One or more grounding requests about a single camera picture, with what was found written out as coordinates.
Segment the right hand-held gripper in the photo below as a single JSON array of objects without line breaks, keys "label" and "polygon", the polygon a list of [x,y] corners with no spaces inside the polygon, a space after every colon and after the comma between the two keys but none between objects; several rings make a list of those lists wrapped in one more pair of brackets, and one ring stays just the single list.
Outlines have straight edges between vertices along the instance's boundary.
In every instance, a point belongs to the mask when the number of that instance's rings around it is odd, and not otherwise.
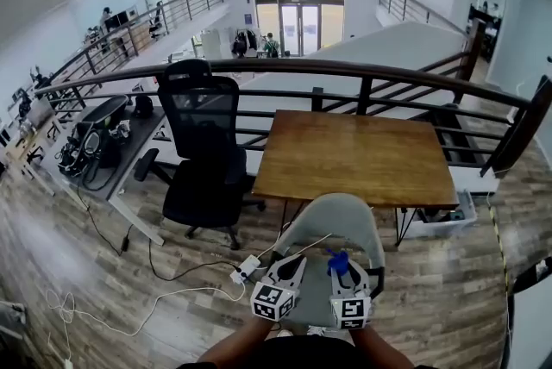
[{"label": "right hand-held gripper", "polygon": [[349,261],[348,272],[354,283],[352,288],[343,287],[339,273],[336,270],[330,271],[330,308],[339,329],[365,328],[372,305],[369,277],[367,271],[356,261]]}]

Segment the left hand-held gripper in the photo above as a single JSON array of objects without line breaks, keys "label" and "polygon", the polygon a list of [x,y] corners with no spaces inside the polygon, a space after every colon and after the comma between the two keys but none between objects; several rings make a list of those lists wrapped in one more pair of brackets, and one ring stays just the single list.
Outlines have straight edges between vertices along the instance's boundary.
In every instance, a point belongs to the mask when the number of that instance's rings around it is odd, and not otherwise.
[{"label": "left hand-held gripper", "polygon": [[275,261],[255,284],[251,295],[252,313],[272,322],[288,316],[297,306],[306,264],[307,258],[302,254]]}]

